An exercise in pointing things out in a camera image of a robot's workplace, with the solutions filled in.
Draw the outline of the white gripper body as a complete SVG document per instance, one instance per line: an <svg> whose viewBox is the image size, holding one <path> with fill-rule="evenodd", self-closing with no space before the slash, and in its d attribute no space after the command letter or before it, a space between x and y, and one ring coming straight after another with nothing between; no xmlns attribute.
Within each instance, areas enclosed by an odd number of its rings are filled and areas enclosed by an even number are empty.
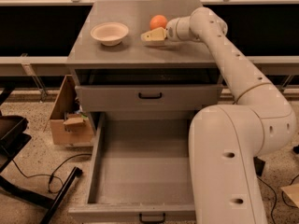
<svg viewBox="0 0 299 224"><path fill-rule="evenodd" d="M180 17L169 21L166 25L166 37L175 42L190 40L190 18Z"/></svg>

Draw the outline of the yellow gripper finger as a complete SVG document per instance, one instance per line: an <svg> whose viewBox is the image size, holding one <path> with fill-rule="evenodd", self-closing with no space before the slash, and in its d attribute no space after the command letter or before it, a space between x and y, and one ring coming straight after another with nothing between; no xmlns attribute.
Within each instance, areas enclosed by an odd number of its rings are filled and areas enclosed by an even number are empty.
<svg viewBox="0 0 299 224"><path fill-rule="evenodd" d="M141 40L146 42L164 41L165 39L166 31L163 27L155 28L141 35Z"/></svg>

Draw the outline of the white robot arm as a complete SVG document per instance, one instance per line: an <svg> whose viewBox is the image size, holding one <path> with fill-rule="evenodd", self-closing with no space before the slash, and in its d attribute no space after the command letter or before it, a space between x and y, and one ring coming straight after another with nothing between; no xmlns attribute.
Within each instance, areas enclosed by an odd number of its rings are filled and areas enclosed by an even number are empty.
<svg viewBox="0 0 299 224"><path fill-rule="evenodd" d="M254 159L286 146L295 113L278 88L227 38L227 25L207 7L142 34L145 42L200 41L234 97L199 111L189 130L197 224L267 224Z"/></svg>

